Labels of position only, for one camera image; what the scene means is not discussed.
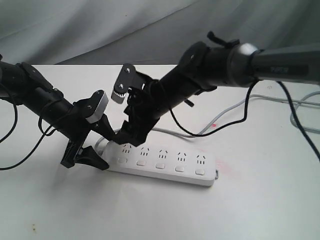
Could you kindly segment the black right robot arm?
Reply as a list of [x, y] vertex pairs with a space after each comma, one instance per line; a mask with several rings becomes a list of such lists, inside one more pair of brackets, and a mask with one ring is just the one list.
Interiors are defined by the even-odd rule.
[[156, 80], [129, 63], [122, 66], [111, 98], [127, 103], [128, 116], [114, 141], [139, 146], [160, 117], [193, 95], [218, 87], [248, 88], [259, 80], [317, 85], [320, 46], [317, 43], [278, 49], [258, 49], [239, 40], [224, 41], [212, 32], [210, 47], [202, 41], [190, 46], [177, 66]]

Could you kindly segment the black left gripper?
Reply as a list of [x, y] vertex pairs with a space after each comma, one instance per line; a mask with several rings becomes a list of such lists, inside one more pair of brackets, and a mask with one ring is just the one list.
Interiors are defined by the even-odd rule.
[[[53, 126], [68, 138], [60, 163], [64, 167], [82, 164], [104, 171], [109, 169], [109, 164], [96, 153], [92, 146], [83, 148], [84, 141], [91, 131], [90, 124], [83, 116], [87, 99], [78, 100], [73, 104], [62, 99], [53, 104]], [[94, 123], [94, 132], [108, 141], [113, 141], [116, 136], [106, 114]]]

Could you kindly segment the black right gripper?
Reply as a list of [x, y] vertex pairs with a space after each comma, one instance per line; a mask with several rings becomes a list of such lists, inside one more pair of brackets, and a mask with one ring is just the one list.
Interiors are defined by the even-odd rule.
[[114, 136], [114, 142], [123, 145], [131, 144], [138, 147], [146, 142], [147, 136], [159, 121], [153, 114], [159, 110], [160, 104], [152, 88], [156, 87], [159, 80], [152, 79], [144, 87], [130, 86], [128, 89], [127, 107], [124, 113], [128, 116], [121, 128]]

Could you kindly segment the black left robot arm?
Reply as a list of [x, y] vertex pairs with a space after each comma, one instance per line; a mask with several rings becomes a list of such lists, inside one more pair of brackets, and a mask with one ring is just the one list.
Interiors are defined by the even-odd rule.
[[91, 131], [107, 140], [115, 136], [105, 115], [109, 102], [103, 90], [91, 97], [70, 103], [64, 94], [53, 87], [32, 65], [22, 62], [0, 63], [0, 98], [14, 107], [23, 105], [36, 114], [38, 125], [45, 121], [51, 128], [68, 138], [61, 164], [71, 168], [83, 164], [107, 170], [109, 164], [93, 149], [83, 144]]

